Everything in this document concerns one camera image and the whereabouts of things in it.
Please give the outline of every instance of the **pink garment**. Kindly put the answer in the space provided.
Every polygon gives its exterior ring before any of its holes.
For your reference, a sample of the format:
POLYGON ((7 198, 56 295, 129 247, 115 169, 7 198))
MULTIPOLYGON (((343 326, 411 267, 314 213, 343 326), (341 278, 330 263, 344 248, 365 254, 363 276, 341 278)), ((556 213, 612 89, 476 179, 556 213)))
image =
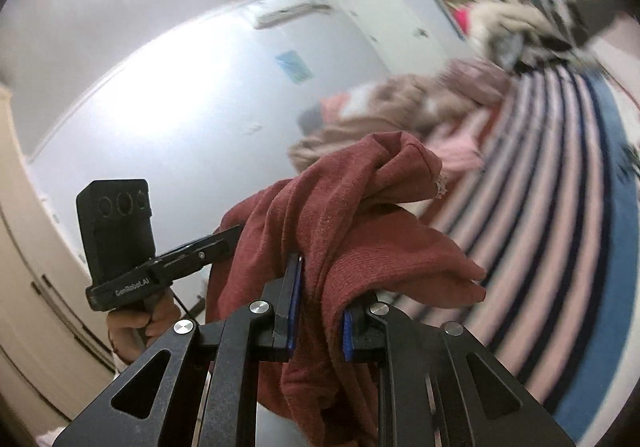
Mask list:
POLYGON ((430 140, 425 147, 442 160, 442 174, 449 180, 459 173, 480 169, 484 165, 476 139, 467 131, 441 140, 430 140))
POLYGON ((453 18, 465 35, 469 34, 469 8, 463 6, 453 11, 453 18))

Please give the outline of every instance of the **maroon sweater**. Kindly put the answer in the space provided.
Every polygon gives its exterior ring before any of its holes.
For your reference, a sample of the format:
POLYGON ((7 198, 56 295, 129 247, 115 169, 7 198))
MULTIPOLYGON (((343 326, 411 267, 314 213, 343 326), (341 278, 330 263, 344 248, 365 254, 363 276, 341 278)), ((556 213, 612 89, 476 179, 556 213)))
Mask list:
POLYGON ((305 257, 293 359, 260 366, 258 400, 292 418, 314 446, 377 442, 378 394, 369 367, 344 361, 344 308, 371 289, 442 307, 482 300, 484 272, 448 237, 394 205, 433 198, 440 160, 403 132, 370 135, 232 208, 220 229, 244 231, 236 254, 212 268, 207 322, 259 299, 305 257))

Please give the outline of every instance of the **striped bedsheet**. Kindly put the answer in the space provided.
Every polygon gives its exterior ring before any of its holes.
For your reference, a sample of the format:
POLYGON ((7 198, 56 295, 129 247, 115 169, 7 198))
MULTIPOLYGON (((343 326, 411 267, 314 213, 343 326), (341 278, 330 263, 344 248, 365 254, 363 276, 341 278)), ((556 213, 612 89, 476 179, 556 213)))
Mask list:
POLYGON ((463 323, 578 441, 620 360, 638 273, 638 194, 616 104, 600 75, 547 69, 462 127, 478 135, 484 169, 421 219, 486 268, 486 300, 394 304, 427 324, 463 323))

